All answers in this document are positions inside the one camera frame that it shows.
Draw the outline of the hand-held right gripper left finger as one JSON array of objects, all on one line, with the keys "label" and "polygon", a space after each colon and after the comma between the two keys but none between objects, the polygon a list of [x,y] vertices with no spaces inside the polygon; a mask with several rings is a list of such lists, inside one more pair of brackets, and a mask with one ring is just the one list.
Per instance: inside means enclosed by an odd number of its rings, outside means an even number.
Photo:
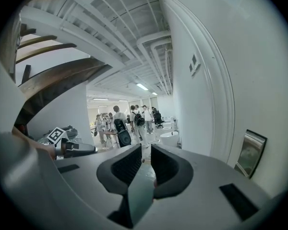
[{"label": "hand-held right gripper left finger", "polygon": [[142,165],[142,147],[96,153],[55,162],[71,189],[92,209],[114,222],[130,222],[128,188]]}]

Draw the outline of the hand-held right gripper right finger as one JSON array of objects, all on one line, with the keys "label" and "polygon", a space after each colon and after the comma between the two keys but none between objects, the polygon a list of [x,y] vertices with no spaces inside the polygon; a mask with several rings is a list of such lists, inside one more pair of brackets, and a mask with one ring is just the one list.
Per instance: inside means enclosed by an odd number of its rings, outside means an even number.
[{"label": "hand-held right gripper right finger", "polygon": [[268,194],[224,162],[164,145],[152,145],[156,173],[153,211],[161,222],[243,222]]}]

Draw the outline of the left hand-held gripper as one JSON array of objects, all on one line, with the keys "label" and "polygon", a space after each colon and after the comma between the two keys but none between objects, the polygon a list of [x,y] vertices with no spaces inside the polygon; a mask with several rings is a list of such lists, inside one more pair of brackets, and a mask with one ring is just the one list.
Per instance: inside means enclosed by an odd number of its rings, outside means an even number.
[{"label": "left hand-held gripper", "polygon": [[55,156],[72,158],[75,156],[86,156],[96,153],[96,147],[90,144],[75,143],[68,139],[65,130],[56,127],[47,136],[54,148]]}]

